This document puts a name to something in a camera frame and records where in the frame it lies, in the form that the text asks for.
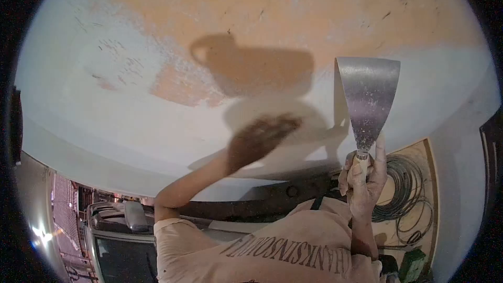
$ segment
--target light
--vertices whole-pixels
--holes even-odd
[[[32,226],[32,230],[33,230],[33,233],[37,237],[39,237],[39,240],[36,240],[36,241],[32,242],[33,246],[38,246],[38,245],[42,244],[45,247],[45,245],[47,244],[47,242],[52,239],[52,234],[51,233],[46,234],[45,231],[40,230],[40,229],[36,228],[35,226]]]

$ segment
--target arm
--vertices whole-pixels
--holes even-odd
[[[353,229],[351,237],[351,253],[370,257],[376,261],[379,257],[377,244],[372,232],[372,217],[355,219],[353,218]]]
[[[376,141],[376,159],[369,168],[369,179],[363,177],[359,164],[353,164],[355,152],[348,154],[344,169],[339,176],[339,189],[348,195],[349,209],[353,215],[351,253],[366,255],[377,260],[379,252],[372,231],[372,211],[386,184],[386,151],[384,136]]]
[[[155,222],[179,217],[177,208],[186,205],[198,192],[227,176],[225,154],[164,187],[154,201]]]
[[[263,116],[239,131],[226,150],[205,166],[161,190],[154,201],[155,222],[179,217],[177,208],[197,193],[272,152],[301,120],[290,115]]]

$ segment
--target black wire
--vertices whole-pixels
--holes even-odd
[[[396,235],[401,243],[413,245],[419,242],[428,232],[433,223],[433,207],[424,195],[424,180],[421,169],[405,155],[389,155],[387,157],[387,173],[395,183],[393,198],[387,204],[376,205],[372,212],[372,222],[396,221]],[[423,203],[421,213],[414,225],[407,230],[399,227],[402,217],[406,216],[419,202]],[[400,238],[400,233],[406,233],[416,227],[423,216],[424,207],[431,210],[430,221],[426,229],[415,231],[406,241]]]

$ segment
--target person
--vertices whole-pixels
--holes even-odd
[[[348,203],[312,199],[279,221],[225,244],[180,219],[177,208],[265,157],[301,123],[292,115],[263,116],[239,131],[208,164],[159,192],[154,200],[159,282],[379,282],[382,265],[371,219],[387,177],[382,136],[367,182],[360,165],[353,164],[355,152],[348,154],[338,178]]]

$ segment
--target t-shirt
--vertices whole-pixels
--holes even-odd
[[[157,222],[159,282],[379,282],[381,263],[350,253],[348,204],[324,198],[314,211],[313,201],[225,244],[187,220]]]

